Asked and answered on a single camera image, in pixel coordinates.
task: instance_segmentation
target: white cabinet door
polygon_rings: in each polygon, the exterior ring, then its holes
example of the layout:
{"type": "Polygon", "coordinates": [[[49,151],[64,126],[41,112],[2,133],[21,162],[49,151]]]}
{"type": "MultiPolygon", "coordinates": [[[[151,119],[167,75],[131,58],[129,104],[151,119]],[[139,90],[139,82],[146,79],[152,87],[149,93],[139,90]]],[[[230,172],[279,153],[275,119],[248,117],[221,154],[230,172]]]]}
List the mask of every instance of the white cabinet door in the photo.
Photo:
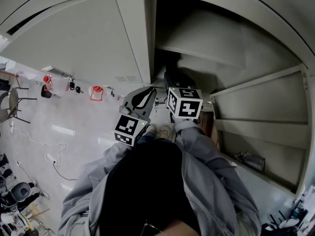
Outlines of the white cabinet door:
{"type": "Polygon", "coordinates": [[[142,83],[116,0],[71,0],[23,25],[1,56],[94,85],[142,83]]]}

